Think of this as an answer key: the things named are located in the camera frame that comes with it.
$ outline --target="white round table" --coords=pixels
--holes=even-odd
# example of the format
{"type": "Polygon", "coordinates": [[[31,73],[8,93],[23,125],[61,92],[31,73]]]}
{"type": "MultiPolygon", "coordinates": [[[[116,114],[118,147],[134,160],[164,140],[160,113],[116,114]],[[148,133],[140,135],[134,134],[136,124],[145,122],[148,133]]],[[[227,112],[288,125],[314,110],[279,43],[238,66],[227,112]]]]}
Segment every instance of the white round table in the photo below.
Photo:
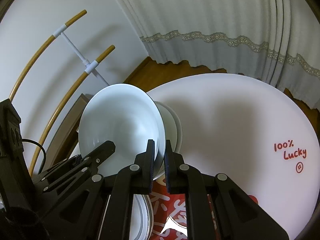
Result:
{"type": "Polygon", "coordinates": [[[256,79],[217,73],[178,79],[148,95],[180,118],[185,163],[227,174],[290,239],[302,231],[319,194],[320,150],[293,101],[256,79]]]}

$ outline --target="curtain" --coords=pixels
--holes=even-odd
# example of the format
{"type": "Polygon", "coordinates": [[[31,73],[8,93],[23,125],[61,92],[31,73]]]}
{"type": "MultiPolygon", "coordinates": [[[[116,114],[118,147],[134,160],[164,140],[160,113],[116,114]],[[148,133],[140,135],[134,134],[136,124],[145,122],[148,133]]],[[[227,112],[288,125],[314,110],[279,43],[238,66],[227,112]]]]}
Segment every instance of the curtain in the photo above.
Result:
{"type": "Polygon", "coordinates": [[[305,0],[117,1],[156,62],[243,73],[320,109],[320,27],[305,0]]]}

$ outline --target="red coin drawing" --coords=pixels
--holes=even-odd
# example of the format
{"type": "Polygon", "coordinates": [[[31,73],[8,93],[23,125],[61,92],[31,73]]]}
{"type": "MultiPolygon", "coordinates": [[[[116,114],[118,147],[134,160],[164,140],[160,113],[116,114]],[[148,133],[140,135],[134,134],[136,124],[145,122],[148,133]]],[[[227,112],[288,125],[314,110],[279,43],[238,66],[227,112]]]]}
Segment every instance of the red coin drawing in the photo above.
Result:
{"type": "Polygon", "coordinates": [[[302,170],[303,170],[303,164],[302,164],[302,162],[298,162],[297,165],[296,165],[297,173],[301,173],[302,170]]]}

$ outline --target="silver screw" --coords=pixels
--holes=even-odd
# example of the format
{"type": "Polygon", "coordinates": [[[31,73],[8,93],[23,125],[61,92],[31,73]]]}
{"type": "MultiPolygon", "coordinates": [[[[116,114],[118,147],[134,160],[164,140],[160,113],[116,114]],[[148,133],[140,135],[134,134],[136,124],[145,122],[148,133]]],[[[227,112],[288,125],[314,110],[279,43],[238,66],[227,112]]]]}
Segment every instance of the silver screw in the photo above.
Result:
{"type": "Polygon", "coordinates": [[[180,170],[182,170],[182,171],[187,171],[187,170],[189,170],[189,165],[187,165],[187,164],[181,164],[181,165],[179,166],[179,168],[180,168],[180,170]]]}
{"type": "Polygon", "coordinates": [[[93,182],[98,182],[102,179],[102,176],[100,174],[95,174],[91,177],[93,182]]]}
{"type": "Polygon", "coordinates": [[[227,180],[227,176],[226,176],[226,174],[224,174],[224,173],[219,173],[218,175],[217,175],[217,178],[218,178],[218,180],[222,180],[222,181],[225,181],[225,180],[227,180]]]}
{"type": "Polygon", "coordinates": [[[132,165],[130,166],[130,170],[132,170],[132,171],[137,171],[138,169],[140,169],[140,166],[137,165],[137,164],[132,164],[132,165]]]}

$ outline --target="wooden floor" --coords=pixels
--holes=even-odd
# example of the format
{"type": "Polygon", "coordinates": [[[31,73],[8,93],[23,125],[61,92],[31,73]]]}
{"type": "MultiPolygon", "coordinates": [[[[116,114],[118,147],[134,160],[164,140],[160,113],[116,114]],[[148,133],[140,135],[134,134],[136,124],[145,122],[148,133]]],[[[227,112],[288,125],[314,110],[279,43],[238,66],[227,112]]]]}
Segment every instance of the wooden floor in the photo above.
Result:
{"type": "MultiPolygon", "coordinates": [[[[211,71],[206,66],[190,67],[188,61],[179,64],[167,62],[158,64],[150,57],[146,58],[138,68],[125,80],[125,83],[139,87],[145,92],[167,82],[204,73],[227,73],[223,68],[211,71]]],[[[291,98],[304,112],[312,124],[318,138],[320,136],[320,114],[317,109],[310,109],[303,101],[293,98],[288,89],[284,93],[291,98]]]]}

